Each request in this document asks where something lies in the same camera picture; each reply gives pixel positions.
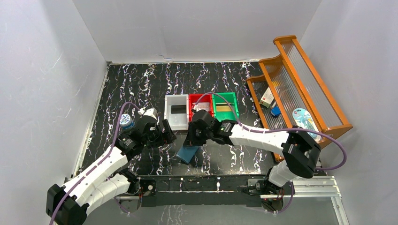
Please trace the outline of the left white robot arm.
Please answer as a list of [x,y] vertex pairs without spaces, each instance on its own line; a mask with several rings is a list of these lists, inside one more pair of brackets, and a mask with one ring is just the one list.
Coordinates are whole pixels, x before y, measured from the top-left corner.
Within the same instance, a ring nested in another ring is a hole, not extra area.
[[97,207],[121,194],[143,192],[141,178],[126,168],[144,149],[171,144],[176,139],[167,119],[161,122],[150,108],[128,129],[115,135],[112,145],[78,176],[47,192],[50,224],[81,225]]

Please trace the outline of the green plastic bin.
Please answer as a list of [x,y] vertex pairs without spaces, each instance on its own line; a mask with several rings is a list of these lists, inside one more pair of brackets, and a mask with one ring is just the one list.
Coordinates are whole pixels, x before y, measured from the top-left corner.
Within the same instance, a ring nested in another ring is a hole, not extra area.
[[231,105],[231,108],[218,95],[212,95],[214,117],[219,121],[236,120],[235,115],[239,118],[236,94],[234,92],[221,92],[217,94],[222,96]]

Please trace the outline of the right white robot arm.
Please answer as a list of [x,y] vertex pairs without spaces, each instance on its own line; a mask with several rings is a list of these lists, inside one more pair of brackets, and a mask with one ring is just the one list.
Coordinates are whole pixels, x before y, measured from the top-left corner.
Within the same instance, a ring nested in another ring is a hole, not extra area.
[[208,140],[282,154],[284,161],[272,167],[265,177],[264,187],[270,194],[277,194],[288,181],[297,177],[312,178],[321,150],[308,132],[299,127],[280,131],[250,127],[237,120],[219,121],[209,112],[199,110],[189,122],[183,146],[202,146]]

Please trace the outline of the white plastic bin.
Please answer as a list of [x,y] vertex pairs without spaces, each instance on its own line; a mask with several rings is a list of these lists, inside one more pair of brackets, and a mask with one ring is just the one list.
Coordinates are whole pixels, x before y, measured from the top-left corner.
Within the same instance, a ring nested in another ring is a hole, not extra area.
[[173,131],[188,130],[188,103],[188,94],[165,96],[164,119],[168,120]]

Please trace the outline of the blue card holder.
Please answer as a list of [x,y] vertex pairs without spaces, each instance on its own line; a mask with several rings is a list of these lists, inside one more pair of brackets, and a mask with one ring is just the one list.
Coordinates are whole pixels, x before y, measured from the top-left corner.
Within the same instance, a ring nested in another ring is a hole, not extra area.
[[188,165],[198,151],[199,146],[182,146],[176,156],[182,163]]

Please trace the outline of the red plastic bin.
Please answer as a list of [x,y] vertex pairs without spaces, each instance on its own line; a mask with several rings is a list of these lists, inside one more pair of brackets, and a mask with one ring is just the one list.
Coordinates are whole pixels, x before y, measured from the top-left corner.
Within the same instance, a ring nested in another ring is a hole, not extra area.
[[[196,102],[199,100],[199,98],[203,94],[188,94],[188,100],[189,100],[189,122],[191,122],[192,117],[194,115],[194,112],[192,109],[196,105]],[[198,110],[206,110],[211,114],[212,117],[214,117],[214,107],[213,107],[213,96],[212,95],[206,95],[204,96],[198,103],[198,106],[196,108],[196,111]]]

